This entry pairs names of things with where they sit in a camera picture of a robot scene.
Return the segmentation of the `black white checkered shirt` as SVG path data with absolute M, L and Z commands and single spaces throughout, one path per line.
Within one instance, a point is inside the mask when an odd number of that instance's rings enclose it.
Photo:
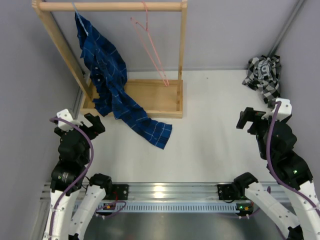
M 253 57 L 247 64 L 247 76 L 242 81 L 261 94 L 262 100 L 268 107 L 275 99 L 281 97 L 280 75 L 282 70 L 281 57 L 278 55 Z

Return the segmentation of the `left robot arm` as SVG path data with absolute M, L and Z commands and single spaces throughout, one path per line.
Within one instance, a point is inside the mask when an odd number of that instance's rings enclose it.
M 99 116 L 87 113 L 85 118 L 92 124 L 90 127 L 68 109 L 50 119 L 56 124 L 54 133 L 60 139 L 59 160 L 51 173 L 45 240 L 82 240 L 99 203 L 113 195 L 111 177 L 96 173 L 89 180 L 82 202 L 74 208 L 94 159 L 92 140 L 106 130 Z

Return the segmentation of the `pink wire hanger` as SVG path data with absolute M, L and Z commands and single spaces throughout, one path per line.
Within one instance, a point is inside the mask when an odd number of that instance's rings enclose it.
M 146 2 L 141 1 L 142 5 L 143 5 L 143 9 L 145 11 L 145 24 L 141 24 L 139 21 L 137 21 L 134 17 L 130 18 L 130 22 L 135 30 L 135 32 L 138 35 L 138 38 L 140 40 L 140 42 L 142 43 L 142 46 L 145 50 L 145 52 L 147 53 L 149 59 L 151 60 L 153 66 L 155 67 L 158 75 L 160 76 L 160 78 L 163 81 L 163 84 L 165 87 L 168 87 L 170 85 L 168 77 L 166 75 L 166 72 L 163 68 L 162 62 L 160 60 L 159 54 L 157 52 L 156 46 L 154 44 L 154 41 L 151 37 L 150 31 L 149 31 L 149 12 L 148 12 L 148 7 Z M 153 50 L 153 54 L 151 54 L 151 52 L 149 51 L 147 44 L 143 38 L 143 36 L 141 35 L 140 31 L 138 30 L 138 27 L 141 27 L 141 29 L 146 33 L 148 40 L 149 40 L 149 44 L 151 46 L 151 49 Z

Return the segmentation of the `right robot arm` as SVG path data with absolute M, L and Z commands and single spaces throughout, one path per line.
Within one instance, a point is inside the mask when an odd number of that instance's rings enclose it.
M 240 113 L 237 129 L 251 122 L 248 133 L 256 137 L 260 156 L 267 169 L 282 187 L 293 212 L 263 188 L 251 173 L 245 172 L 232 182 L 232 192 L 254 202 L 276 225 L 285 240 L 318 240 L 320 238 L 320 199 L 313 175 L 306 161 L 294 152 L 297 137 L 287 125 L 288 118 L 275 115 L 264 118 L 265 112 L 247 107 Z

